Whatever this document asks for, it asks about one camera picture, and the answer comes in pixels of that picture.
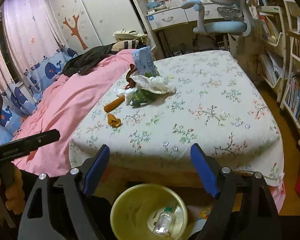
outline yellow bowl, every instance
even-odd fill
[[[124,191],[114,202],[110,223],[118,240],[162,240],[152,232],[154,222],[166,207],[179,206],[167,240],[179,240],[188,223],[188,212],[180,196],[156,184],[140,184]]]

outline desk drawer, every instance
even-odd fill
[[[153,30],[188,22],[185,10],[181,8],[149,15],[148,20]]]
[[[222,18],[217,11],[217,8],[220,7],[218,4],[204,4],[204,19],[220,19]],[[197,21],[199,13],[192,8],[185,10],[187,19],[189,22]]]

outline window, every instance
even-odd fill
[[[8,67],[9,72],[10,72],[10,75],[11,75],[13,81],[17,84],[20,80],[19,80],[19,77],[17,75],[17,72],[15,71],[13,62],[10,58],[10,54],[8,52],[8,46],[6,44],[2,24],[3,24],[3,22],[0,21],[0,50],[1,50],[1,53],[2,53],[2,56],[3,56],[3,59],[4,59],[6,65]]]

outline wardrobe door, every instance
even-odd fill
[[[103,45],[115,42],[113,33],[142,28],[129,0],[82,0]]]
[[[49,3],[68,47],[80,55],[101,45],[81,0],[49,0]]]

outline drawer handle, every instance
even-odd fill
[[[169,17],[163,18],[162,20],[163,20],[164,22],[171,22],[172,19],[173,19],[173,16],[169,16]]]

